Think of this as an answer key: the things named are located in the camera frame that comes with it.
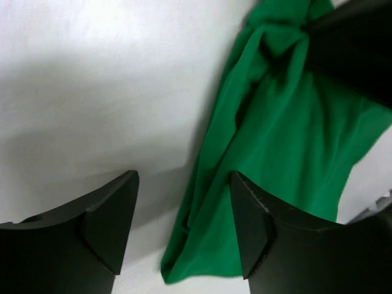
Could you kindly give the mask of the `green t shirt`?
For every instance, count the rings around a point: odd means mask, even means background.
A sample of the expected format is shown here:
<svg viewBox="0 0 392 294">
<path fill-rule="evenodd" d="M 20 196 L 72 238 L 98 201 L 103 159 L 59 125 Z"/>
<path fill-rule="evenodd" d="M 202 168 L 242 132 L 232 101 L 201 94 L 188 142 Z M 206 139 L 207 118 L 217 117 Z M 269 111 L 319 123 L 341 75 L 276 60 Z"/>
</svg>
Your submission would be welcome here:
<svg viewBox="0 0 392 294">
<path fill-rule="evenodd" d="M 391 125 L 391 111 L 306 70 L 302 26 L 330 1 L 261 1 L 222 74 L 209 126 L 160 264 L 166 284 L 240 276 L 229 176 L 241 172 L 329 221 L 352 167 Z"/>
</svg>

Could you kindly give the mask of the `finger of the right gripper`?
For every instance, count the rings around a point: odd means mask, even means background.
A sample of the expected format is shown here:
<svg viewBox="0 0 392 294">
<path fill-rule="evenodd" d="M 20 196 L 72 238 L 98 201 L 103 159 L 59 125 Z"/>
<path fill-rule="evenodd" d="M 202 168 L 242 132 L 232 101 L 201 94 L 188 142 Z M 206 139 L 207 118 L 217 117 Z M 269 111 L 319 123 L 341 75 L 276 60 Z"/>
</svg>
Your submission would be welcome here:
<svg viewBox="0 0 392 294">
<path fill-rule="evenodd" d="M 303 31 L 309 66 L 391 107 L 391 1 L 347 1 Z"/>
</svg>

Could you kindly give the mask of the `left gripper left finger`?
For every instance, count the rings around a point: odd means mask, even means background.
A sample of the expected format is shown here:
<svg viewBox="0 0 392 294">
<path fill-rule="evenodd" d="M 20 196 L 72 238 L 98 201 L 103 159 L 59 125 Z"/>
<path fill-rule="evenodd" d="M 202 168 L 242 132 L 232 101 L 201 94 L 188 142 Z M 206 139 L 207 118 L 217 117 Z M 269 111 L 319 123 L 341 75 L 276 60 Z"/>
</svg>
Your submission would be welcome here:
<svg viewBox="0 0 392 294">
<path fill-rule="evenodd" d="M 127 171 L 20 223 L 1 224 L 2 293 L 111 293 L 138 193 Z"/>
</svg>

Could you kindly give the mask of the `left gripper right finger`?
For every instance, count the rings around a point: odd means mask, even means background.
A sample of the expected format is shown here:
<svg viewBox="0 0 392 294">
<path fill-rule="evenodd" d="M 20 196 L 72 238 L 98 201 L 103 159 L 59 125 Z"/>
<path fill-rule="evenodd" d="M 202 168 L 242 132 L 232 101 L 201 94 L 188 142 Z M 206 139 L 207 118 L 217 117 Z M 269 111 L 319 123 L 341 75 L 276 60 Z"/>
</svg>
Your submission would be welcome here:
<svg viewBox="0 0 392 294">
<path fill-rule="evenodd" d="M 251 293 L 391 292 L 391 206 L 337 224 L 269 194 L 237 171 L 230 194 Z"/>
</svg>

